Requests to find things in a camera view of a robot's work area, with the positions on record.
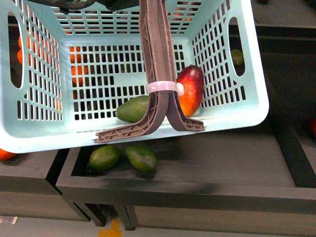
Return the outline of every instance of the light blue basket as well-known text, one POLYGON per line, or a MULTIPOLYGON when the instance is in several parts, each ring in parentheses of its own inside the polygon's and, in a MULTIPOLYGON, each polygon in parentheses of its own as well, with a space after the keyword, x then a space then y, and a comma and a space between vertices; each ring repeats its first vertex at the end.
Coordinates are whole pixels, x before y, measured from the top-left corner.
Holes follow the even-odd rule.
MULTIPOLYGON (((206 132, 262 122, 269 103, 250 0, 168 0, 166 4, 177 73, 194 64, 205 75, 204 98, 193 117, 204 122, 206 132), (237 18, 244 52, 241 77, 230 55, 232 17, 237 18)), ((0 8, 1 148, 25 153, 94 145, 96 132, 126 124, 115 117, 116 108, 146 94, 139 7, 112 13, 95 3, 65 15, 27 0, 2 0, 0 8), (29 62, 23 65, 21 88, 10 79, 10 12, 19 23, 24 62, 29 62), (28 49, 28 38, 34 50, 28 49), (87 74, 72 76, 72 66, 86 67, 87 74), (83 78, 83 85, 74 84, 72 78, 83 78)), ((151 135, 122 141, 188 134, 193 132, 177 132, 165 120, 151 135)))

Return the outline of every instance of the green fruit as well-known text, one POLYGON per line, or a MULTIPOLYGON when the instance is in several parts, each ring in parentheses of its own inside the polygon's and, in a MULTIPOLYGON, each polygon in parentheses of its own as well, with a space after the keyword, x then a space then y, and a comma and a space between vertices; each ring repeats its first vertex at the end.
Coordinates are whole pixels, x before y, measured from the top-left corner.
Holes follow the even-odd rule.
POLYGON ((243 64, 243 53, 240 50, 233 49, 231 54, 234 66, 240 66, 243 64))
POLYGON ((122 121, 138 122, 147 112, 148 104, 149 96, 140 95, 120 105, 115 114, 122 121))
POLYGON ((93 170, 106 170, 112 168, 120 157, 120 149, 117 146, 107 145, 92 152, 88 166, 93 170))
POLYGON ((132 165, 141 171, 155 172, 158 160, 155 153, 144 146, 128 146, 126 156, 132 165))

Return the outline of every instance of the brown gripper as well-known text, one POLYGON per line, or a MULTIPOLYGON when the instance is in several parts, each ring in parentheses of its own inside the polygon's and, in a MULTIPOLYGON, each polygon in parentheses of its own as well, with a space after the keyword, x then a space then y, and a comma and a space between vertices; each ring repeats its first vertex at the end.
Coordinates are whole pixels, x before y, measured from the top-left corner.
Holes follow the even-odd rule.
MULTIPOLYGON (((139 29, 147 83, 176 82, 173 44, 165 0, 139 0, 139 29)), ((203 122, 187 118, 180 107, 178 93, 164 90, 149 93, 149 106, 144 117, 129 125, 97 132, 96 143, 148 135, 156 131, 167 116, 177 131, 203 131, 203 122)))

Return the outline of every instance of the zip tie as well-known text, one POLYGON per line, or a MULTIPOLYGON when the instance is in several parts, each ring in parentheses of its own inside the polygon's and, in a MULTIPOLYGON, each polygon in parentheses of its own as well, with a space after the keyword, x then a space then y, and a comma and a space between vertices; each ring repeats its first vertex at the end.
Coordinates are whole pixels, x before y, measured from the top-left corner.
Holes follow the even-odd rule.
POLYGON ((173 91, 177 91, 179 96, 184 95, 183 85, 181 83, 177 83, 174 81, 168 81, 168 80, 155 81, 147 85, 148 94, 156 92, 156 91, 161 91, 161 90, 173 90, 173 91))

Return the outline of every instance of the basket handle hole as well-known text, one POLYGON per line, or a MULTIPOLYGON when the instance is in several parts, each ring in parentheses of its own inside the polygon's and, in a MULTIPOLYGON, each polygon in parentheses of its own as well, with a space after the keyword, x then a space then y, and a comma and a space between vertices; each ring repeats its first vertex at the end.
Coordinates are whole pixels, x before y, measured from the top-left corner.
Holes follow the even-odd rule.
POLYGON ((20 40, 20 25, 12 12, 8 14, 8 35, 11 82, 16 88, 22 87, 23 50, 20 40))
POLYGON ((243 59, 243 50, 240 40, 240 32, 238 27, 238 20, 236 17, 232 17, 229 21, 229 46, 230 56, 234 65, 234 70, 237 76, 242 76, 245 72, 245 63, 243 59))

